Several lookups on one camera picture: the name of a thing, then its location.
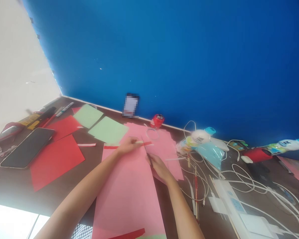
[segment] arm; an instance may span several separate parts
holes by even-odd
[[[196,222],[196,219],[190,210],[177,181],[158,156],[150,154],[150,157],[155,171],[166,182],[168,187],[176,221],[178,238],[204,239],[205,237]]]
[[[116,162],[123,154],[142,146],[141,143],[135,143],[137,140],[136,137],[127,139],[106,160],[85,176],[55,210],[35,239],[70,238],[75,227],[99,194]]]

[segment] plastic bottle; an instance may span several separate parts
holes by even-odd
[[[192,134],[176,145],[176,151],[180,154],[187,154],[198,145],[204,144],[210,141],[210,136],[216,133],[216,130],[212,127],[206,129],[198,129],[192,132]]]
[[[284,139],[278,143],[266,145],[264,148],[269,150],[272,155],[282,154],[287,151],[299,150],[299,139]]]

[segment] green paper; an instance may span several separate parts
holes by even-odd
[[[152,235],[152,236],[140,236],[137,239],[166,239],[166,235],[161,234],[161,235]]]
[[[103,113],[90,105],[83,105],[73,117],[84,127],[91,128]]]
[[[119,143],[128,130],[127,126],[104,117],[88,133],[105,143]]]

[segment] scissors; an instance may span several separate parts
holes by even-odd
[[[150,154],[147,152],[145,145],[144,145],[144,149],[145,149],[147,157],[149,158],[150,166],[153,167],[152,159],[150,157]]]

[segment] smartphone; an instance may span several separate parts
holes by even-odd
[[[55,130],[36,128],[1,163],[0,167],[25,169],[47,145]]]
[[[127,93],[122,116],[127,118],[134,118],[139,100],[140,97],[137,94]]]

